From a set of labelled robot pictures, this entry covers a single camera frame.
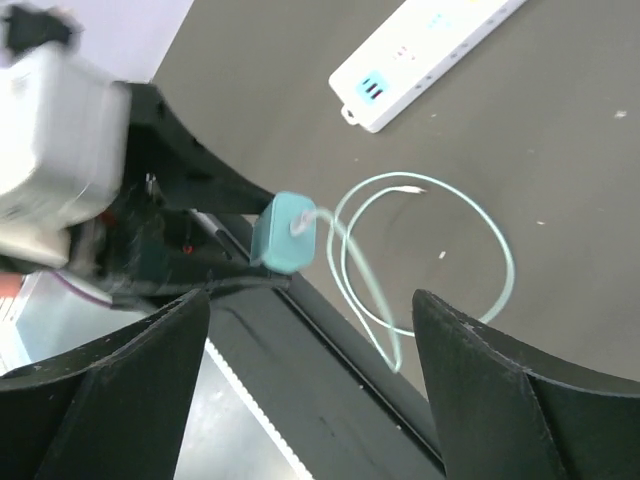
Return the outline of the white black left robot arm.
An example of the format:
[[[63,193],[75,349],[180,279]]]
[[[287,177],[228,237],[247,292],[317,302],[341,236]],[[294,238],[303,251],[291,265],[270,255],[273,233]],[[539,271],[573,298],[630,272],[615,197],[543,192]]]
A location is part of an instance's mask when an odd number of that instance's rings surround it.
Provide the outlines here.
[[[285,289],[197,214],[263,212],[271,194],[202,145],[149,83],[119,81],[55,43],[1,74],[1,270],[48,271],[108,307]]]

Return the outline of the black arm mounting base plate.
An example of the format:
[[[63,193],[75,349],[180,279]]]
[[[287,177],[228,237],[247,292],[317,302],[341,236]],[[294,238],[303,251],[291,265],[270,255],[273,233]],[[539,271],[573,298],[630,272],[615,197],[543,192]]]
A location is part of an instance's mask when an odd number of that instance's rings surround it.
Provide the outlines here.
[[[426,399],[303,277],[213,293],[209,337],[314,478],[444,478]]]

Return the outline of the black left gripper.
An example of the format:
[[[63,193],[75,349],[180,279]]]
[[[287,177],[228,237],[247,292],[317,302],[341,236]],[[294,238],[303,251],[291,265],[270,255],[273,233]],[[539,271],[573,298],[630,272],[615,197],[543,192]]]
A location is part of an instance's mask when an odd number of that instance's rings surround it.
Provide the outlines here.
[[[123,185],[102,213],[94,284],[118,307],[128,298],[212,297],[251,287],[285,288],[287,274],[252,266],[228,237],[206,232],[198,213],[243,218],[266,210],[273,193],[203,146],[160,89],[125,83],[131,95]]]

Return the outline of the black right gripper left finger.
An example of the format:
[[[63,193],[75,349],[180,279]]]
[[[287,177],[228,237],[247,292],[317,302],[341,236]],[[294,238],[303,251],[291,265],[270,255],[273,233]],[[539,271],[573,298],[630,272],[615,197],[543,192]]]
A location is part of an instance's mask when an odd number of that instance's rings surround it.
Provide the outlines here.
[[[2,478],[173,478],[208,329],[195,290],[2,375]]]

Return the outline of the white power strip coloured sockets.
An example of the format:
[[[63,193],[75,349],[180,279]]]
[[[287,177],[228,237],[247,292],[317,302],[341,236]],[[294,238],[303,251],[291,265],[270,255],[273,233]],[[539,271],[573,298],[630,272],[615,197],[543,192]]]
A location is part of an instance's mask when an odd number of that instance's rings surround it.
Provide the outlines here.
[[[524,4],[403,2],[329,76],[343,118],[381,131]]]

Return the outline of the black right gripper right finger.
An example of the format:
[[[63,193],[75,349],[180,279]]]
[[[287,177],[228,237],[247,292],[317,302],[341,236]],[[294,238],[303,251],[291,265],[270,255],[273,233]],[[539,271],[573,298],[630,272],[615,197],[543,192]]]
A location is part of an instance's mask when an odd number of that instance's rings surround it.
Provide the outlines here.
[[[638,478],[638,382],[546,353],[425,290],[412,317],[448,478]]]

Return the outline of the teal USB charger plug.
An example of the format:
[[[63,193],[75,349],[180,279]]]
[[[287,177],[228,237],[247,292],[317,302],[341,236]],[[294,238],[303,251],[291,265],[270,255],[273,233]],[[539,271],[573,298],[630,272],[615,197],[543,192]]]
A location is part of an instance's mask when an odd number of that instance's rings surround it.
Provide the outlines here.
[[[315,256],[315,209],[304,195],[278,192],[254,223],[250,264],[283,275],[309,266]]]

